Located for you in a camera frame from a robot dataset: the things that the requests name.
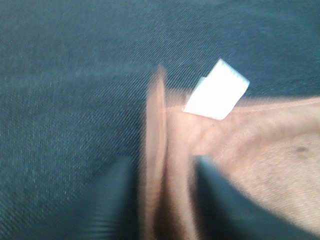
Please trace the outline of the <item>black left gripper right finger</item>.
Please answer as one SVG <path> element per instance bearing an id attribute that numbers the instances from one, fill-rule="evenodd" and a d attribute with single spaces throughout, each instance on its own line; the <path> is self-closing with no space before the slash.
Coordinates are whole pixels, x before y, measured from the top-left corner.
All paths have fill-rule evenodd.
<path id="1" fill-rule="evenodd" d="M 196 202 L 207 240 L 317 240 L 236 190 L 205 155 L 195 157 Z"/>

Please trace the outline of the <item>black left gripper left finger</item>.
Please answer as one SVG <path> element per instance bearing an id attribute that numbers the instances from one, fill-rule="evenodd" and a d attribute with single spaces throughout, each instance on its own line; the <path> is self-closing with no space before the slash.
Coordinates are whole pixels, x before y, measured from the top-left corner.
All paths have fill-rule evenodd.
<path id="1" fill-rule="evenodd" d="M 76 240 L 138 240 L 140 238 L 139 164 L 117 159 L 89 190 L 81 206 Z"/>

